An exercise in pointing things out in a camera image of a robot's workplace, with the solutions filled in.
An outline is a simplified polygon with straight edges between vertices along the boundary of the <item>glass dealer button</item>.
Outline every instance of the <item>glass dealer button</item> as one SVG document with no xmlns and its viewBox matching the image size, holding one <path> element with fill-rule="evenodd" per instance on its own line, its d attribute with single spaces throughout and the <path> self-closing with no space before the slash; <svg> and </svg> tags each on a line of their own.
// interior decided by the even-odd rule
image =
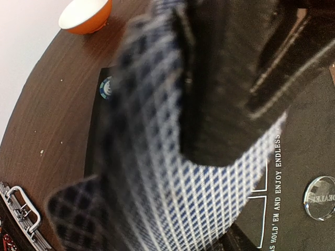
<svg viewBox="0 0 335 251">
<path fill-rule="evenodd" d="M 330 218 L 335 209 L 335 178 L 321 176 L 313 180 L 306 189 L 304 206 L 314 220 Z"/>
</svg>

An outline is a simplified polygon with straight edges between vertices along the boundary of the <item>poker chip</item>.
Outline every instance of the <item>poker chip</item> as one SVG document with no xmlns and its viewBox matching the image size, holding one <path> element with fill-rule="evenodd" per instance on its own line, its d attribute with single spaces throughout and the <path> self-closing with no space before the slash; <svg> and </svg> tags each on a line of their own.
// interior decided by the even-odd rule
<svg viewBox="0 0 335 251">
<path fill-rule="evenodd" d="M 335 178 L 321 176 L 313 180 L 306 189 L 304 206 L 314 220 L 324 221 L 332 217 L 335 208 Z"/>
<path fill-rule="evenodd" d="M 104 99 L 108 99 L 111 96 L 111 82 L 112 82 L 112 77 L 106 78 L 104 81 L 101 82 L 100 84 L 100 95 Z"/>
</svg>

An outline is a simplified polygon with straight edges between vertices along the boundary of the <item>blue poker chip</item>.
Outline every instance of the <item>blue poker chip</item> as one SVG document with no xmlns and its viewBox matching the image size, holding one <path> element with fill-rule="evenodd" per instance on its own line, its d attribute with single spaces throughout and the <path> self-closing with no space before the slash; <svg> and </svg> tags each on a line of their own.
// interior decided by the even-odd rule
<svg viewBox="0 0 335 251">
<path fill-rule="evenodd" d="M 111 96 L 111 82 L 112 82 L 112 77 L 106 78 L 104 81 L 101 82 L 100 84 L 100 95 L 104 99 L 108 99 Z"/>
</svg>

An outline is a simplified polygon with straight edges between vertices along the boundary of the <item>blue and white plaid cloth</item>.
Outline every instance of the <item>blue and white plaid cloth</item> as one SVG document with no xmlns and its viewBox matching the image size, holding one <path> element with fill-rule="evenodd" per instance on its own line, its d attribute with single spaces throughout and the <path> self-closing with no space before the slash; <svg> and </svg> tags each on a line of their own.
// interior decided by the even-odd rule
<svg viewBox="0 0 335 251">
<path fill-rule="evenodd" d="M 231 166 L 198 166 L 180 155 L 185 69 L 172 25 L 177 5 L 182 10 L 183 0 L 154 1 L 150 14 L 130 23 L 105 121 L 101 174 L 48 203 L 66 250 L 217 250 L 213 243 L 243 209 L 274 150 L 286 115 Z"/>
</svg>

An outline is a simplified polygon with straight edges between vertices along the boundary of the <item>white wall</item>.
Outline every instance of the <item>white wall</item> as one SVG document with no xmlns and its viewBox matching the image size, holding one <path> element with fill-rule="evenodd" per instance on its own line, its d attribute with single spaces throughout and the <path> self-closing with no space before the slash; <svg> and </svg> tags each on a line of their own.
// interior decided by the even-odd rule
<svg viewBox="0 0 335 251">
<path fill-rule="evenodd" d="M 0 142 L 32 68 L 71 0 L 3 0 L 0 7 Z"/>
</svg>

